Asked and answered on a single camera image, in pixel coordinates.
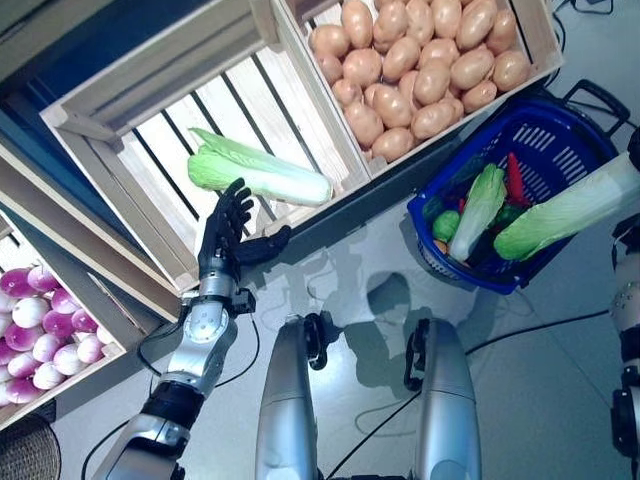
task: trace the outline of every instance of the floor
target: floor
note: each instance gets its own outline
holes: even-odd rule
[[[567,30],[560,95],[587,77],[609,89],[640,120],[637,26],[640,2],[615,3],[610,17],[559,17]],[[614,137],[626,146],[631,130]],[[310,372],[318,423],[319,467],[329,472],[363,435],[409,396],[402,386],[405,341],[415,322],[443,318],[465,347],[517,329],[601,310],[614,279],[609,219],[578,235],[523,291],[508,297],[442,283],[423,268],[402,202],[330,248],[294,265],[284,262],[251,280],[262,350],[256,366],[214,392],[181,460],[189,479],[252,478],[259,399],[278,327],[290,312],[329,311],[341,335],[329,362]],[[247,317],[223,378],[241,370],[256,342]],[[619,384],[616,332],[606,316],[531,333],[470,357],[487,479],[625,479],[629,463],[612,447],[611,392]],[[159,360],[164,365],[167,358]],[[54,424],[63,479],[78,478],[91,446],[139,411],[149,374],[138,372]],[[340,475],[406,475],[411,467],[417,402],[347,462]],[[98,452],[93,471],[105,451]]]

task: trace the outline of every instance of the black cable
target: black cable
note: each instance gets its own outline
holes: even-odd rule
[[[570,103],[570,104],[576,105],[576,106],[580,106],[580,107],[590,108],[592,110],[597,110],[598,112],[607,113],[607,114],[611,115],[612,117],[616,117],[617,118],[617,115],[614,112],[612,112],[608,108],[601,107],[599,105],[593,105],[592,103],[586,103],[586,102],[579,102],[577,100],[569,100],[569,102],[567,102],[567,103]],[[624,123],[626,123],[627,125],[629,125],[633,129],[637,129],[638,128],[638,125],[633,123],[631,120],[625,120]]]
[[[184,325],[184,321],[186,320],[188,313],[189,313],[188,305],[183,304],[180,307],[180,315],[178,316],[178,321],[176,323],[171,325],[171,327],[169,327],[166,331],[162,333],[157,333],[164,326],[164,325],[160,325],[149,336],[143,338],[142,341],[136,347],[136,356],[138,357],[138,360],[140,360],[140,363],[142,363],[142,365],[151,373],[153,373],[156,377],[159,377],[161,373],[158,369],[156,369],[153,365],[151,365],[151,362],[147,360],[147,357],[144,356],[144,353],[142,352],[142,347],[149,342],[155,342],[163,338],[167,338],[173,335],[174,333],[176,333]]]
[[[552,18],[553,18],[553,20],[555,20],[555,22],[560,27],[560,32],[562,33],[562,37],[560,37],[558,32],[555,32],[555,34],[556,34],[556,38],[558,39],[558,43],[560,43],[560,51],[562,53],[564,53],[564,49],[567,46],[567,30],[564,28],[564,24],[562,23],[562,20],[560,20],[560,17],[558,17],[558,15],[556,14],[555,11],[552,14]],[[549,76],[547,81],[544,83],[545,88],[549,87],[556,80],[556,78],[558,78],[558,75],[560,75],[560,69],[557,69],[555,72],[553,72]]]
[[[588,13],[589,15],[611,15],[613,13],[613,0],[609,1],[609,10],[593,10],[593,9],[582,9],[578,8],[577,0],[570,0],[569,2],[573,9],[579,13]]]
[[[470,348],[469,350],[467,350],[465,353],[465,355],[471,355],[472,353],[477,352],[478,350],[480,350],[481,348],[485,348],[488,347],[489,345],[492,345],[496,342],[499,342],[501,340],[504,340],[506,338],[511,338],[511,337],[515,337],[516,335],[522,335],[524,333],[529,333],[529,332],[535,332],[537,330],[544,330],[545,328],[550,328],[550,327],[556,327],[558,325],[564,325],[566,323],[572,323],[572,322],[577,322],[580,320],[588,320],[590,318],[594,318],[594,317],[599,317],[601,315],[604,315],[606,313],[609,313],[609,310],[600,310],[599,312],[595,312],[595,313],[589,313],[587,315],[580,315],[579,317],[573,317],[573,318],[567,318],[566,320],[558,320],[557,322],[551,322],[551,323],[544,323],[542,325],[537,325],[535,327],[529,327],[529,328],[523,328],[520,330],[515,330],[513,332],[510,333],[505,333],[503,335],[498,335],[497,337],[491,338],[485,342],[482,342],[478,345],[476,345],[475,347]]]
[[[122,428],[124,428],[124,426],[129,423],[129,420],[126,420],[124,422],[122,422],[120,425],[118,425],[116,428],[114,428],[113,430],[111,430],[109,433],[107,433],[102,440],[100,440],[98,443],[96,443],[94,445],[94,447],[91,449],[91,451],[89,452],[89,454],[85,457],[84,462],[82,464],[82,472],[80,473],[80,478],[82,480],[86,480],[87,478],[87,466],[89,465],[89,460],[91,460],[91,457],[93,457],[93,455],[96,453],[96,451],[102,446],[104,445],[104,442],[106,442],[107,440],[109,440],[109,438],[111,438],[118,430],[121,430]]]
[[[258,326],[256,325],[256,322],[253,319],[253,314],[251,315],[251,326],[253,327],[253,332],[256,334],[256,352],[253,354],[253,358],[251,359],[251,362],[249,362],[249,365],[247,365],[244,368],[244,370],[242,370],[240,373],[225,380],[224,382],[220,382],[216,384],[215,388],[223,387],[224,385],[227,385],[228,383],[231,383],[234,380],[237,380],[238,378],[243,376],[245,373],[247,373],[249,370],[251,370],[251,367],[253,367],[256,361],[258,360],[258,356],[260,355],[260,334],[258,333]]]
[[[501,340],[505,340],[507,338],[510,337],[515,337],[517,335],[522,335],[524,333],[529,333],[529,332],[535,332],[536,330],[543,330],[545,328],[550,328],[550,327],[555,327],[558,325],[564,325],[566,323],[572,323],[572,322],[577,322],[580,320],[587,320],[589,318],[594,318],[594,317],[599,317],[601,315],[604,315],[605,313],[608,313],[609,310],[601,310],[599,312],[595,312],[595,313],[590,313],[588,315],[580,315],[579,317],[573,317],[573,318],[567,318],[565,320],[558,320],[557,322],[551,322],[551,323],[545,323],[543,325],[538,325],[535,327],[529,327],[529,328],[523,328],[520,330],[514,330],[513,332],[510,333],[505,333],[504,335],[499,335],[495,338],[489,339],[485,342],[482,342],[478,345],[476,345],[475,347],[470,348],[469,350],[467,350],[465,352],[465,355],[471,355],[472,353],[477,352],[478,350],[488,347],[489,345],[492,345],[496,342],[499,342]],[[347,463],[347,461],[371,438],[373,437],[382,427],[384,427],[387,423],[389,423],[391,421],[391,419],[393,417],[395,417],[397,414],[399,414],[402,410],[404,410],[406,407],[409,406],[409,404],[411,404],[411,402],[413,402],[416,398],[418,398],[420,396],[420,392],[417,392],[416,394],[414,394],[412,397],[410,397],[406,402],[404,402],[402,405],[400,405],[396,410],[393,411],[393,413],[391,415],[389,415],[387,418],[385,418],[381,423],[378,424],[378,426],[376,428],[374,428],[369,434],[367,434],[367,436],[365,436],[355,447],[353,447],[349,453],[347,453],[347,455],[345,455],[343,457],[342,460],[340,460],[340,462],[338,463],[338,465],[336,465],[336,467],[331,471],[331,473],[327,476],[326,480],[330,480],[331,478],[333,478],[333,476],[338,472],[338,470],[340,470],[340,468]]]
[[[366,437],[360,440],[360,442],[355,447],[353,447],[351,451],[347,453],[347,455],[342,460],[340,460],[340,463],[338,463],[338,465],[336,465],[336,467],[333,470],[331,470],[331,473],[327,476],[326,480],[331,480],[333,476],[338,472],[338,470],[340,470],[340,468],[342,468],[342,466],[345,463],[347,463],[347,461],[360,449],[360,447],[362,447],[362,445],[364,445],[367,442],[367,440],[373,437],[378,432],[378,430],[380,430],[387,423],[389,423],[393,419],[393,417],[395,417],[402,410],[408,407],[409,404],[411,404],[411,402],[413,402],[416,398],[420,396],[420,393],[421,392],[414,393],[411,397],[409,397],[409,399],[406,402],[404,402],[402,405],[396,408],[391,415],[389,415],[382,423],[380,423],[376,428],[374,428]]]

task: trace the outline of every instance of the black joint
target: black joint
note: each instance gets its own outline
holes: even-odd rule
[[[640,128],[637,128],[629,140],[629,160],[640,172]]]
[[[203,403],[204,395],[193,388],[177,382],[161,382],[145,402],[142,413],[164,418],[189,430]]]
[[[614,391],[611,409],[613,446],[625,457],[636,458],[639,453],[636,420],[640,418],[636,419],[631,391],[628,388]]]
[[[637,367],[625,367],[621,378],[623,387],[640,387],[640,372]]]
[[[233,317],[245,313],[253,313],[256,311],[256,298],[253,296],[253,293],[251,293],[251,290],[241,288],[231,297],[229,309],[229,313]]]
[[[640,325],[628,328],[620,334],[620,353],[623,362],[640,358]]]

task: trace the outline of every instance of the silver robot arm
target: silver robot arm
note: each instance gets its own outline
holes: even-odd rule
[[[183,304],[182,340],[167,371],[141,412],[122,434],[94,475],[96,480],[181,480],[177,461],[204,401],[215,388],[237,335],[236,316],[255,311],[255,299],[238,289],[240,267],[275,258],[289,240],[283,227],[271,237],[240,243],[250,219],[251,192],[242,179],[220,197],[207,219],[198,255],[198,295]]]
[[[422,321],[414,335],[416,350],[426,354],[426,360],[412,478],[480,480],[476,400],[455,327],[440,320]]]
[[[280,328],[267,370],[256,448],[257,480],[317,480],[316,424],[307,363],[326,364],[322,320],[292,316]]]

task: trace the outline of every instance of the blue basket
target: blue basket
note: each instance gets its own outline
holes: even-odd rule
[[[590,88],[584,89],[591,93],[594,88],[601,90],[586,83]],[[525,194],[535,203],[548,200],[614,158],[617,152],[607,137],[613,131],[605,134],[586,115],[566,106],[578,85],[562,101],[524,95],[508,101],[464,141],[448,165],[409,202],[418,247],[431,270],[506,295],[518,286],[526,286],[569,242],[559,241],[525,262],[503,260],[492,250],[471,269],[435,246],[431,225],[444,210],[457,209],[458,199],[466,197],[485,165],[496,163],[506,169],[510,152],[518,159]],[[606,100],[597,96],[605,103],[611,102],[610,95]]]

